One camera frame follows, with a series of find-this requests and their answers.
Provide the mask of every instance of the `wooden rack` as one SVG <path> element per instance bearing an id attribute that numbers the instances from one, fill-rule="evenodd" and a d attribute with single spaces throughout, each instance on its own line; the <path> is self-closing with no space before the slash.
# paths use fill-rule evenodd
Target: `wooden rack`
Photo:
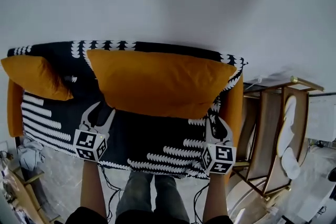
<path id="1" fill-rule="evenodd" d="M 292 86 L 301 85 L 308 88 L 296 89 Z M 284 188 L 290 188 L 291 180 L 282 168 L 277 156 L 277 143 L 283 124 L 285 104 L 289 96 L 297 99 L 294 124 L 291 127 L 294 137 L 290 143 L 294 155 L 299 160 L 305 139 L 309 91 L 324 88 L 309 81 L 291 77 L 285 84 L 244 92 L 243 124 L 237 148 L 237 164 L 233 171 L 262 197 Z M 257 188 L 252 181 L 265 179 L 262 189 Z"/>

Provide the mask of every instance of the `sofa armrest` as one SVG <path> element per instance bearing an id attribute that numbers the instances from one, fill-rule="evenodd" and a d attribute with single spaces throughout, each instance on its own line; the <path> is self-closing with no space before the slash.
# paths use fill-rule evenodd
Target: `sofa armrest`
<path id="1" fill-rule="evenodd" d="M 241 131 L 241 114 L 243 112 L 244 85 L 243 76 L 240 76 L 236 85 L 227 93 L 225 100 L 222 100 L 219 116 L 230 126 L 233 134 L 233 146 L 238 146 Z M 225 183 L 228 183 L 230 173 L 225 176 Z"/>
<path id="2" fill-rule="evenodd" d="M 7 94 L 7 124 L 11 137 L 23 135 L 21 103 L 23 89 L 11 79 L 8 82 Z"/>

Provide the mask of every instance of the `white cloth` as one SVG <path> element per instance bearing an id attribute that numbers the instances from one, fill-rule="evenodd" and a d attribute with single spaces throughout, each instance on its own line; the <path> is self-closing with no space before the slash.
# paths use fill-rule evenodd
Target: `white cloth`
<path id="1" fill-rule="evenodd" d="M 279 157 L 282 157 L 294 137 L 291 126 L 294 124 L 295 108 L 296 97 L 292 95 L 287 99 L 285 105 L 284 123 L 282 124 L 277 144 L 277 154 Z"/>
<path id="2" fill-rule="evenodd" d="M 17 148 L 20 166 L 26 170 L 33 171 L 38 163 L 43 163 L 45 160 L 42 150 L 42 144 L 25 137 L 23 145 Z"/>
<path id="3" fill-rule="evenodd" d="M 300 166 L 294 156 L 294 153 L 291 147 L 288 147 L 285 150 L 281 158 L 281 164 L 288 178 L 295 179 L 300 175 Z"/>

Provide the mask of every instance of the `human arm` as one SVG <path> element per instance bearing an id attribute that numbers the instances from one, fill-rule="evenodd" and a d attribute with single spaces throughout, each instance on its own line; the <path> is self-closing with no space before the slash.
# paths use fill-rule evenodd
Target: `human arm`
<path id="1" fill-rule="evenodd" d="M 207 221 L 219 216 L 227 216 L 224 175 L 210 173 L 203 223 L 207 223 Z"/>
<path id="2" fill-rule="evenodd" d="M 98 165 L 95 162 L 84 161 L 80 206 L 89 208 L 105 219 L 107 218 Z"/>

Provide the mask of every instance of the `leg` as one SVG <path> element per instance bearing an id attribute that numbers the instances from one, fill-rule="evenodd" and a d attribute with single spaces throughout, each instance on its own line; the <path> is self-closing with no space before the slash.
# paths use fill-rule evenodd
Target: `leg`
<path id="1" fill-rule="evenodd" d="M 117 217 L 129 210 L 152 211 L 151 181 L 153 175 L 131 172 L 130 178 L 117 205 Z"/>
<path id="2" fill-rule="evenodd" d="M 189 217 L 176 188 L 175 179 L 171 176 L 156 175 L 155 187 L 157 192 L 155 213 L 168 215 L 189 223 Z"/>

